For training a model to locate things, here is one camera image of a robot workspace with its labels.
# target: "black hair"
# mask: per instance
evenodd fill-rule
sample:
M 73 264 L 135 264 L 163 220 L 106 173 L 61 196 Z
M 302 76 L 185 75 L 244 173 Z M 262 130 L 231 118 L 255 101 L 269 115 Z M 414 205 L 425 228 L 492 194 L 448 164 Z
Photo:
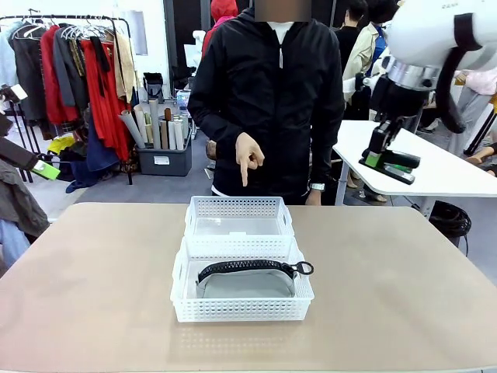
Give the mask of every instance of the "black hair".
M 367 10 L 365 0 L 349 0 L 349 17 L 352 21 L 359 21 Z
M 397 10 L 396 0 L 368 0 L 367 2 L 367 13 L 372 23 L 391 21 Z

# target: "person in red hoodie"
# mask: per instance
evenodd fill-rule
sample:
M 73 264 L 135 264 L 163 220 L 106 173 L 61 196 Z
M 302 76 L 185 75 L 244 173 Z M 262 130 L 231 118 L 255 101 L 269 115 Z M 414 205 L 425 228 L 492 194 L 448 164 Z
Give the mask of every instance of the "person in red hoodie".
M 214 27 L 207 31 L 202 44 L 202 58 L 209 47 L 210 38 L 222 23 L 235 18 L 238 15 L 238 7 L 236 0 L 212 0 L 210 4 L 210 14 L 216 22 Z

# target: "red garment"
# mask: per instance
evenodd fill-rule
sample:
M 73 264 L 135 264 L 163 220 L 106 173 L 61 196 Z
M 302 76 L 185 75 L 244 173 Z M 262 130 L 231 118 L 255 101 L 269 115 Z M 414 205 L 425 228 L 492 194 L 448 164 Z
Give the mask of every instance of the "red garment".
M 205 56 L 205 53 L 207 52 L 210 38 L 214 34 L 216 28 L 238 15 L 236 0 L 212 0 L 212 3 L 210 4 L 210 14 L 212 14 L 212 18 L 214 18 L 216 24 L 205 34 L 202 44 L 202 57 Z
M 86 81 L 90 96 L 93 121 L 99 139 L 107 148 L 114 148 L 122 161 L 129 158 L 128 129 L 118 117 L 123 110 L 129 110 L 129 105 L 117 98 L 116 76 L 112 44 L 102 44 L 105 58 L 109 63 L 109 71 L 104 71 L 96 57 L 96 51 L 89 40 L 82 41 L 85 52 Z
M 59 26 L 52 26 L 43 34 L 40 41 L 41 67 L 45 85 L 45 101 L 48 120 L 52 124 L 72 122 L 79 118 L 75 107 L 65 106 L 62 102 L 61 88 L 54 68 L 54 35 Z

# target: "table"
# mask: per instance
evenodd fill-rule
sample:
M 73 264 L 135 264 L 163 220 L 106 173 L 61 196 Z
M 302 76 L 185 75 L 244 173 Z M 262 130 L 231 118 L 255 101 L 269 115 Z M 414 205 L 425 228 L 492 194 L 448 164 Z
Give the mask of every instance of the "table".
M 399 132 L 390 149 L 421 157 L 419 168 L 412 172 L 416 178 L 412 185 L 359 164 L 377 125 L 367 120 L 342 122 L 334 147 L 343 160 L 337 206 L 343 205 L 349 168 L 377 193 L 423 197 L 420 211 L 426 218 L 431 215 L 436 197 L 497 197 L 497 178 L 406 130 Z
M 271 323 L 177 323 L 169 295 L 185 212 L 67 209 L 0 280 L 0 370 L 497 366 L 497 289 L 411 208 L 290 207 L 315 300 L 303 322 Z

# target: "red hood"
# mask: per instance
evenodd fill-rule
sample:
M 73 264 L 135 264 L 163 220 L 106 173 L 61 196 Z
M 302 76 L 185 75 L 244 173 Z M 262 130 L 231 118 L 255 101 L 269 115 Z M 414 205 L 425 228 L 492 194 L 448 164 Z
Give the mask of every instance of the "red hood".
M 236 0 L 212 0 L 210 13 L 216 22 L 221 17 L 236 17 L 238 15 Z

